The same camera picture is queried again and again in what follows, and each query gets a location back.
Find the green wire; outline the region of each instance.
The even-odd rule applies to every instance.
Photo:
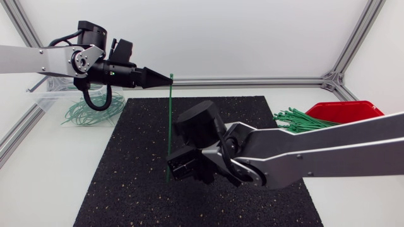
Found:
[[[105,99],[106,95],[91,97],[92,102],[97,106],[103,105],[105,103]],[[66,112],[64,115],[66,121],[64,121],[62,124],[71,122],[80,126],[90,126],[105,120],[108,120],[110,123],[114,124],[110,118],[121,113],[124,107],[125,98],[116,92],[114,92],[114,95],[112,96],[110,107],[104,111],[95,111],[91,109],[84,101],[84,98],[80,98],[80,101],[72,105]]]
[[[174,79],[174,74],[170,74],[170,79]],[[171,115],[172,115],[172,85],[170,85],[170,98],[169,98],[169,151],[168,154],[171,154]],[[170,181],[170,168],[167,166],[167,177],[165,180],[167,183]]]
[[[289,110],[281,111],[280,113],[275,114],[273,119],[289,123],[289,125],[279,125],[279,127],[285,128],[294,133],[307,132],[339,124],[327,120],[315,119],[314,117],[310,117],[295,108],[289,108]]]

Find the black rubber mat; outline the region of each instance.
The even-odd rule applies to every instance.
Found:
[[[204,100],[216,103],[224,122],[276,127],[263,96],[173,98],[173,119]],[[75,226],[322,226],[302,180],[281,190],[236,188],[220,175],[211,185],[167,183],[168,102],[128,100]],[[173,151],[181,146],[174,137]]]

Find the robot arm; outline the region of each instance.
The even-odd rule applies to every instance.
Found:
[[[214,173],[234,185],[269,189],[302,177],[404,174],[404,113],[293,134],[223,124],[214,103],[205,101],[179,116],[175,128],[186,147],[167,157],[176,180],[211,183]]]
[[[77,44],[68,40],[78,37]],[[55,47],[59,42],[69,46]],[[151,88],[172,84],[170,78],[148,68],[137,68],[129,58],[133,44],[121,39],[112,42],[109,58],[104,60],[107,31],[88,21],[79,21],[78,31],[52,41],[48,47],[10,47],[0,45],[0,73],[40,73],[47,76],[73,77],[74,85],[83,92],[84,99],[94,110],[109,107],[111,86]],[[102,107],[95,106],[88,95],[90,84],[107,85],[107,100]]]

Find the red tray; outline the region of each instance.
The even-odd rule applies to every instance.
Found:
[[[368,101],[317,103],[306,114],[337,123],[349,123],[384,115]]]

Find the bundle of green cable ties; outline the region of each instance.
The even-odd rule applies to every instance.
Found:
[[[91,101],[96,106],[102,106],[105,103],[105,99],[106,95],[91,97]],[[64,116],[67,120],[62,124],[72,122],[80,126],[90,126],[108,120],[112,125],[115,125],[110,118],[121,113],[124,107],[125,98],[116,92],[113,92],[111,105],[104,111],[91,109],[84,101],[84,98],[80,98],[78,103],[75,103],[69,108]]]
[[[281,111],[280,113],[275,114],[273,119],[289,123],[289,125],[279,125],[279,127],[286,128],[288,131],[294,133],[307,132],[340,124],[329,122],[327,120],[315,119],[314,117],[310,117],[307,114],[290,107],[289,111]]]

